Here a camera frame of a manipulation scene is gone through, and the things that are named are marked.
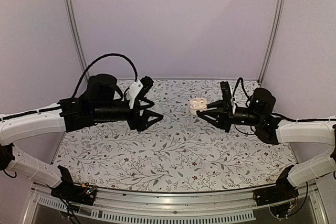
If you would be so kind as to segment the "white charging case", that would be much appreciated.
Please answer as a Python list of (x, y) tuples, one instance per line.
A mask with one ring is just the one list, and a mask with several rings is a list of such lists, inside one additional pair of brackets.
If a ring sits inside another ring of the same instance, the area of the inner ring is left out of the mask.
[(205, 98), (193, 98), (189, 101), (191, 115), (197, 115), (197, 111), (207, 110), (207, 100)]

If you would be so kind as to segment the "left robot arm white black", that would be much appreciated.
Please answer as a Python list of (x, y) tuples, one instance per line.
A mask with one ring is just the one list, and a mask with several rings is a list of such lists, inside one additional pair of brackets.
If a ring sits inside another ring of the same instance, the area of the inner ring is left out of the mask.
[(68, 169), (62, 166), (54, 168), (34, 158), (14, 142), (118, 121), (126, 121), (131, 130), (143, 132), (163, 119), (163, 115), (150, 111), (154, 102), (145, 97), (152, 86), (153, 80), (145, 76), (122, 92), (116, 77), (98, 74), (89, 78), (85, 92), (77, 98), (62, 99), (34, 111), (1, 116), (1, 170), (23, 174), (57, 188), (67, 200), (75, 199), (78, 188), (73, 185)]

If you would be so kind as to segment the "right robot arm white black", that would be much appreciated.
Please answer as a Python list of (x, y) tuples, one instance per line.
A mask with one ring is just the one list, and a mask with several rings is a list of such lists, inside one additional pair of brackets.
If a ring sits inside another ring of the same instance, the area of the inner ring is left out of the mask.
[(253, 126), (263, 143), (307, 142), (328, 144), (329, 149), (301, 164), (284, 169), (271, 190), (276, 201), (284, 200), (297, 187), (311, 179), (335, 172), (335, 117), (289, 119), (273, 113), (275, 97), (264, 88), (254, 90), (247, 107), (234, 106), (229, 88), (222, 88), (223, 98), (210, 103), (197, 116), (218, 129), (229, 132), (232, 125)]

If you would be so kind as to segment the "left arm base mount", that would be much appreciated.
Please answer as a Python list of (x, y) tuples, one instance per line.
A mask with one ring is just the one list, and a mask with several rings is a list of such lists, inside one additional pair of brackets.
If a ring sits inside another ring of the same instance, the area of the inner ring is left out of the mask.
[(69, 170), (61, 165), (57, 168), (61, 173), (61, 183), (51, 188), (51, 195), (64, 201), (93, 206), (97, 195), (97, 187), (89, 183), (76, 184)]

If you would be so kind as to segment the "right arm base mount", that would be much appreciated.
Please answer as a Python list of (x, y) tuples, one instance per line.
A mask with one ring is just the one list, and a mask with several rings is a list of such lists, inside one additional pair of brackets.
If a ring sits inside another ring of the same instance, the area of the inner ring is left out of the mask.
[(257, 206), (273, 204), (299, 196), (296, 186), (288, 181), (288, 174), (293, 167), (294, 165), (286, 167), (277, 178), (274, 186), (253, 191), (253, 200)]

